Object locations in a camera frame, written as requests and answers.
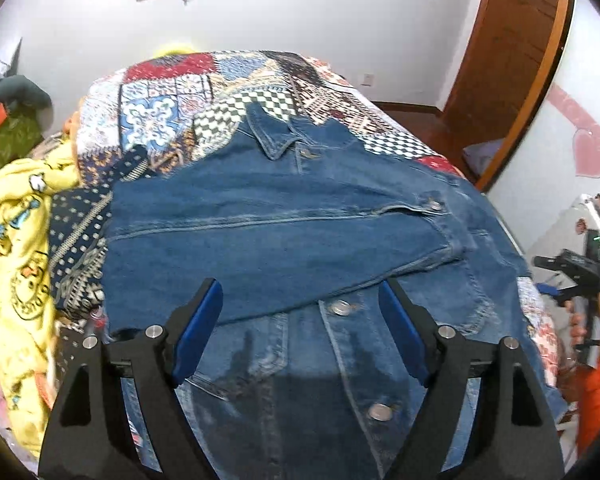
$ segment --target metal screw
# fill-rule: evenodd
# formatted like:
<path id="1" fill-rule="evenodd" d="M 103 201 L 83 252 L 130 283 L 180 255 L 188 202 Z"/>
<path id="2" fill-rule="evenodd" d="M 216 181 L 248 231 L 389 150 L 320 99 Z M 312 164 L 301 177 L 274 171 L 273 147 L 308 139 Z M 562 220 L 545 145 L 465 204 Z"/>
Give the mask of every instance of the metal screw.
<path id="1" fill-rule="evenodd" d="M 82 346 L 84 346 L 87 350 L 93 348 L 94 346 L 96 346 L 98 344 L 98 338 L 94 335 L 90 335 L 88 337 L 85 337 L 82 340 Z"/>
<path id="2" fill-rule="evenodd" d="M 442 325 L 438 329 L 438 333 L 445 339 L 451 339 L 456 336 L 456 331 L 452 326 Z"/>
<path id="3" fill-rule="evenodd" d="M 144 335 L 150 337 L 151 339 L 160 337 L 160 334 L 162 334 L 162 327 L 160 325 L 151 325 L 144 331 Z"/>
<path id="4" fill-rule="evenodd" d="M 502 342 L 504 343 L 504 346 L 506 346 L 510 350 L 515 350 L 520 346 L 518 340 L 515 337 L 511 337 L 510 335 L 506 336 L 506 338 L 504 338 Z"/>

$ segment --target orange clothing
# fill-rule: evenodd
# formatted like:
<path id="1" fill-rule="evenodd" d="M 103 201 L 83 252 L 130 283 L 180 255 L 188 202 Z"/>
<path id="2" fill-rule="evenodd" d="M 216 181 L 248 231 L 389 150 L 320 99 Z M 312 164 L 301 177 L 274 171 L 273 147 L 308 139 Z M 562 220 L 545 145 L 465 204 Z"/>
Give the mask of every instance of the orange clothing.
<path id="1" fill-rule="evenodd" d="M 600 432 L 600 361 L 597 369 L 581 367 L 576 373 L 582 388 L 578 402 L 578 455 L 582 456 Z"/>

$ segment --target metal button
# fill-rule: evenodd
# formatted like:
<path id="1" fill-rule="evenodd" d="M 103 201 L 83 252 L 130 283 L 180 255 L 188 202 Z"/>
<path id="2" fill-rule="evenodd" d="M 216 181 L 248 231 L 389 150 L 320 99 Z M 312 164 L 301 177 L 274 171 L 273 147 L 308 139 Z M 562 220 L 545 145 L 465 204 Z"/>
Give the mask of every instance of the metal button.
<path id="1" fill-rule="evenodd" d="M 338 316 L 348 316 L 351 314 L 353 307 L 346 301 L 338 300 L 331 303 L 330 309 Z"/>
<path id="2" fill-rule="evenodd" d="M 391 420 L 392 416 L 394 416 L 394 410 L 385 404 L 374 404 L 369 408 L 368 413 L 373 420 L 379 420 L 380 422 Z"/>
<path id="3" fill-rule="evenodd" d="M 311 150 L 308 150 L 307 148 L 300 148 L 300 155 L 304 158 L 318 158 L 320 156 L 312 153 Z"/>
<path id="4" fill-rule="evenodd" d="M 456 331 L 452 326 L 442 325 L 438 329 L 438 333 L 445 339 L 451 339 L 456 336 Z"/>
<path id="5" fill-rule="evenodd" d="M 504 346 L 511 350 L 515 350 L 520 346 L 518 340 L 515 337 L 511 337 L 510 335 L 506 336 L 506 338 L 504 338 L 502 342 L 504 343 Z"/>
<path id="6" fill-rule="evenodd" d="M 162 334 L 162 327 L 160 325 L 151 325 L 150 327 L 147 327 L 144 334 L 151 339 L 160 337 L 160 334 Z"/>
<path id="7" fill-rule="evenodd" d="M 84 346 L 87 350 L 93 348 L 97 344 L 98 344 L 98 338 L 94 335 L 85 337 L 84 340 L 82 341 L 82 346 Z"/>

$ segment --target checkered pattern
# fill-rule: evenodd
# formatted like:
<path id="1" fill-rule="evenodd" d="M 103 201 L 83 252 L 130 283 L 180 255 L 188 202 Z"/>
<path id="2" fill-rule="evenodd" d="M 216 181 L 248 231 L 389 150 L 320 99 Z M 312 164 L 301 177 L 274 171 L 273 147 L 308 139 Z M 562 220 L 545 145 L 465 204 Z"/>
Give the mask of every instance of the checkered pattern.
<path id="1" fill-rule="evenodd" d="M 354 94 L 315 86 L 297 78 L 292 79 L 292 85 L 296 99 L 314 123 L 323 124 L 330 118 L 339 120 L 372 153 L 400 155 L 405 158 L 437 155 L 400 124 L 371 103 L 363 103 Z"/>
<path id="2" fill-rule="evenodd" d="M 405 158 L 437 155 L 429 146 L 408 131 L 391 130 L 384 134 L 357 135 L 365 143 L 365 149 L 373 153 L 400 155 Z"/>
<path id="3" fill-rule="evenodd" d="M 199 160 L 225 146 L 245 115 L 247 104 L 251 102 L 259 102 L 269 114 L 285 122 L 296 114 L 291 94 L 282 89 L 259 89 L 234 94 L 211 105 L 194 118 L 197 142 L 192 150 L 192 160 Z"/>

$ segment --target denim jacket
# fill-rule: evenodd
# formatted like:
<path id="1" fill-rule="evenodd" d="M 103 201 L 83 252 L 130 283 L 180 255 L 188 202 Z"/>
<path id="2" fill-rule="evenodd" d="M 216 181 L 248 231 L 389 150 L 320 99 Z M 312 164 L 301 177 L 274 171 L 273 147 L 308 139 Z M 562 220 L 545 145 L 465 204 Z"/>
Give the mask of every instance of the denim jacket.
<path id="1" fill-rule="evenodd" d="M 384 475 L 425 393 L 379 313 L 388 276 L 438 323 L 518 338 L 543 382 L 518 299 L 528 270 L 488 201 L 462 178 L 365 151 L 338 121 L 284 123 L 250 104 L 224 148 L 117 186 L 112 212 L 112 329 L 163 323 L 204 277 L 222 284 L 218 326 L 178 390 L 221 478 Z M 477 387 L 448 466 L 462 459 Z M 545 391 L 557 415 L 564 402 Z"/>

